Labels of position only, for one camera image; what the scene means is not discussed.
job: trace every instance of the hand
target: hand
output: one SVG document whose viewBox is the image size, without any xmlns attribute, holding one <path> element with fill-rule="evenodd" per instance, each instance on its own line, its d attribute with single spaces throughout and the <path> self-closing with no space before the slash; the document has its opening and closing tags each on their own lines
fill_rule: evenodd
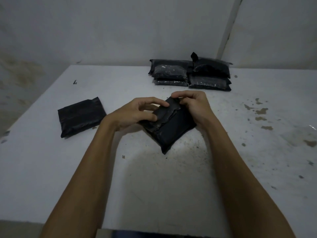
<svg viewBox="0 0 317 238">
<path fill-rule="evenodd" d="M 177 91 L 172 98 L 184 97 L 180 104 L 186 105 L 196 124 L 207 128 L 209 123 L 216 118 L 212 112 L 205 92 L 202 91 Z"/>
<path fill-rule="evenodd" d="M 153 105 L 153 103 L 164 107 L 168 107 L 170 105 L 168 102 L 155 97 L 135 98 L 116 111 L 108 114 L 104 120 L 108 120 L 115 125 L 117 131 L 135 124 L 140 120 L 155 122 L 157 120 L 156 115 L 150 112 L 144 112 L 144 110 L 154 111 L 159 108 L 158 106 Z"/>
</svg>

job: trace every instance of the person's left arm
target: person's left arm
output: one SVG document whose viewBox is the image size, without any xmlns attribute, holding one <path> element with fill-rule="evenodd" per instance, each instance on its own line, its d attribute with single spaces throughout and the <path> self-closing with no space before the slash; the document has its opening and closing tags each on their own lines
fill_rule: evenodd
<svg viewBox="0 0 317 238">
<path fill-rule="evenodd" d="M 46 221 L 40 238 L 95 237 L 101 228 L 111 184 L 110 151 L 114 133 L 140 120 L 156 121 L 154 111 L 164 100 L 136 98 L 107 115 L 77 170 Z"/>
</svg>

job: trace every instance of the person's left hand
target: person's left hand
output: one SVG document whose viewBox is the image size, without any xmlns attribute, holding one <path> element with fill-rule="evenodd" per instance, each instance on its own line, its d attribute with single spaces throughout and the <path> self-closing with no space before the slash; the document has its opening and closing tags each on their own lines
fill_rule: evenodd
<svg viewBox="0 0 317 238">
<path fill-rule="evenodd" d="M 158 106 L 153 105 L 153 103 L 164 107 L 168 107 L 170 105 L 168 102 L 155 97 L 135 98 L 116 111 L 108 114 L 104 120 L 115 125 L 117 131 L 135 124 L 140 120 L 149 120 L 154 122 L 157 120 L 156 115 L 150 112 L 144 112 L 144 110 L 154 111 L 159 108 Z"/>
</svg>

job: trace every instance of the white wall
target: white wall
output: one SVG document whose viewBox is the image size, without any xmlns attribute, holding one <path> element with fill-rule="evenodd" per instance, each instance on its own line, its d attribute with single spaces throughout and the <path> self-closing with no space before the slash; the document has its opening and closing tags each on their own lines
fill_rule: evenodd
<svg viewBox="0 0 317 238">
<path fill-rule="evenodd" d="M 215 58 L 234 1 L 0 0 L 0 132 L 69 64 Z M 25 74 L 34 82 L 18 86 Z"/>
<path fill-rule="evenodd" d="M 317 69 L 317 0 L 243 0 L 223 60 L 237 68 Z"/>
</svg>

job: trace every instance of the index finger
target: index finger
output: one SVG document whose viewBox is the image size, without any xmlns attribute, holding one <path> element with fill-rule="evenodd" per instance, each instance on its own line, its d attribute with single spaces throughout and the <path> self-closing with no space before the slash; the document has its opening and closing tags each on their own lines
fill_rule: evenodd
<svg viewBox="0 0 317 238">
<path fill-rule="evenodd" d="M 184 91 L 176 91 L 171 94 L 172 98 L 180 98 L 180 97 L 186 97 L 186 98 L 193 98 L 196 99 L 202 91 L 189 91 L 189 90 L 184 90 Z"/>
<path fill-rule="evenodd" d="M 138 101 L 139 106 L 152 103 L 162 105 L 164 107 L 168 107 L 170 105 L 168 102 L 156 97 L 136 98 L 136 100 Z"/>
</svg>

